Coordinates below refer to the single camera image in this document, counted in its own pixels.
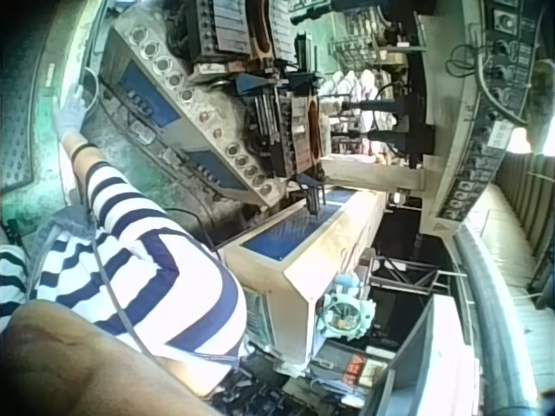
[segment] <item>label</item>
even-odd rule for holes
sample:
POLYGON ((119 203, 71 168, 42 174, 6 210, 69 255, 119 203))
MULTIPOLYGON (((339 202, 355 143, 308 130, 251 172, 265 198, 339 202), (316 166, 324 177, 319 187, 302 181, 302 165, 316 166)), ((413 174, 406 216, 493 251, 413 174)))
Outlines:
POLYGON ((364 369, 364 363, 366 363, 366 358, 354 354, 350 359, 349 365, 345 369, 345 373, 343 373, 343 383, 354 386, 358 382, 362 370, 364 369))
POLYGON ((514 124, 507 120, 498 120, 493 124, 492 135, 489 136, 487 145, 496 149, 505 150, 511 135, 513 134, 514 124))

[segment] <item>machinery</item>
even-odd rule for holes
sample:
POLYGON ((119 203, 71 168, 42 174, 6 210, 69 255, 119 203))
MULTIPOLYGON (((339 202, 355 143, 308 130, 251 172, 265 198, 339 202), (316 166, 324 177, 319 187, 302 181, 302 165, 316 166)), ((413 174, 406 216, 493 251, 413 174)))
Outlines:
POLYGON ((287 179, 317 179, 326 129, 311 84, 288 89, 295 53, 283 2, 257 4, 269 14, 247 16, 244 2, 183 3, 174 26, 161 10, 132 7, 110 30, 101 76, 218 193, 273 206, 287 179), (236 18, 244 24, 231 28, 236 18))
POLYGON ((335 188, 317 217, 305 203, 223 248, 245 288, 250 341, 278 358, 277 371, 295 376, 326 337, 357 337, 369 327, 375 305, 358 297, 359 285, 337 275, 352 271, 373 241, 386 194, 335 188))

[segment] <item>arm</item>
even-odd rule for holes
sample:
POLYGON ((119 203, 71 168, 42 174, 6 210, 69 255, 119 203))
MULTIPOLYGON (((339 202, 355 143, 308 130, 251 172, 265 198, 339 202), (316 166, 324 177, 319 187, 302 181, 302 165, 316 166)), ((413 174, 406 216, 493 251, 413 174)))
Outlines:
MULTIPOLYGON (((122 288, 138 279, 144 282, 125 307, 138 335, 143 339, 141 331, 156 334, 164 345, 147 345, 151 352, 165 357, 168 367, 196 394, 209 393, 229 366, 193 360, 183 353, 237 353, 246 322, 245 299, 237 281, 206 247, 133 188, 99 150, 86 147, 75 156, 87 142, 79 128, 59 135, 68 156, 74 156, 76 176, 87 190, 98 225, 131 253, 116 271, 118 278, 110 276, 120 282, 114 283, 116 296, 120 299, 118 287, 125 296, 122 288)), ((128 336, 117 315, 93 322, 112 335, 128 336)))

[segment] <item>striped shirt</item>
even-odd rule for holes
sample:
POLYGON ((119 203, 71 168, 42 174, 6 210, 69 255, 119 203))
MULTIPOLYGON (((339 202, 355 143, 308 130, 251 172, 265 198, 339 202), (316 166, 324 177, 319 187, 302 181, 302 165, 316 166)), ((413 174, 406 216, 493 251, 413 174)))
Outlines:
MULTIPOLYGON (((93 166, 87 182, 101 262, 151 353, 192 366, 202 360, 187 352, 237 355, 246 306, 232 273, 109 164, 93 166)), ((0 331, 25 303, 24 258, 16 246, 0 247, 0 331)), ((101 280, 90 241, 63 231, 45 257, 31 299, 60 303, 139 350, 101 280)), ((222 374, 229 369, 203 363, 222 374)))

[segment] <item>hand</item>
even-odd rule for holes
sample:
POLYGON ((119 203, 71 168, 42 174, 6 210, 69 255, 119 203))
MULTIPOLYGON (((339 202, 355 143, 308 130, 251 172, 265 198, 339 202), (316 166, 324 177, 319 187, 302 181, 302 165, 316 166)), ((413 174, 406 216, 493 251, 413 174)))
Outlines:
POLYGON ((66 101, 60 108, 58 98, 52 102, 52 124, 58 139, 63 142, 68 133, 79 133, 85 119, 85 100, 82 98, 83 86, 73 84, 68 91, 66 101))

